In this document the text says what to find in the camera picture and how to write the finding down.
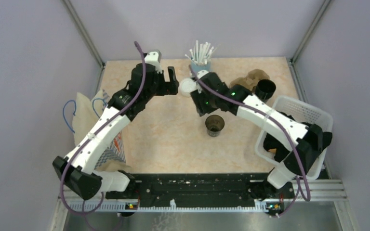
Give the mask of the stack of white lids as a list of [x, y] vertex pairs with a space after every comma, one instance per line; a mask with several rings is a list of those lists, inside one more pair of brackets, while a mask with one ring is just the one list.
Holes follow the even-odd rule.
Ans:
[[184, 78], [179, 84], [179, 92], [184, 97], [191, 97], [190, 93], [196, 89], [196, 83], [189, 77]]

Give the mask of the single dark coffee cup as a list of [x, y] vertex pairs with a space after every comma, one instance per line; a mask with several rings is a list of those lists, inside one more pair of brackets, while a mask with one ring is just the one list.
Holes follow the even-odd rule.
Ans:
[[207, 134], [211, 137], [217, 137], [225, 127], [224, 119], [219, 115], [210, 115], [205, 120]]

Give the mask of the stack of black cups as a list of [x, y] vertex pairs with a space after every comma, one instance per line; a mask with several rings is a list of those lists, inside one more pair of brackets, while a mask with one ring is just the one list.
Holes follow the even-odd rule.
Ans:
[[276, 91], [276, 85], [269, 79], [260, 80], [254, 90], [254, 94], [264, 103], [266, 103]]

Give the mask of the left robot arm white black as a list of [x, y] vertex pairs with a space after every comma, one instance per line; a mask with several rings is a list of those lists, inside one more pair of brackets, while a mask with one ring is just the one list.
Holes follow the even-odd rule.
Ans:
[[118, 170], [97, 171], [96, 163], [114, 138], [145, 109], [154, 96], [178, 94], [179, 81], [173, 66], [168, 67], [169, 81], [164, 72], [152, 64], [138, 64], [125, 88], [115, 92], [94, 127], [65, 157], [56, 157], [53, 167], [61, 180], [83, 200], [98, 193], [117, 192], [129, 199], [135, 193], [133, 177]]

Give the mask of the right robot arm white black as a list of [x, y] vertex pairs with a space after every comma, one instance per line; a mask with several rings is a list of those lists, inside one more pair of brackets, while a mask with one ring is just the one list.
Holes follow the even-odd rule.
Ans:
[[263, 185], [267, 197], [277, 198], [283, 186], [297, 176], [307, 181], [319, 177], [325, 149], [330, 144], [329, 131], [287, 117], [241, 85], [229, 88], [215, 72], [199, 71], [192, 80], [197, 88], [190, 95], [200, 116], [218, 109], [230, 112], [259, 126], [290, 151], [281, 162], [275, 162], [269, 173]]

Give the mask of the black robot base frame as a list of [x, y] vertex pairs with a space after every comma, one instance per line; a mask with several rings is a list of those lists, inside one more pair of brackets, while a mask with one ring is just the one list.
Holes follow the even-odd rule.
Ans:
[[133, 174], [124, 192], [107, 192], [106, 199], [140, 200], [140, 207], [225, 208], [254, 206], [256, 201], [294, 197], [292, 183], [276, 189], [266, 173]]

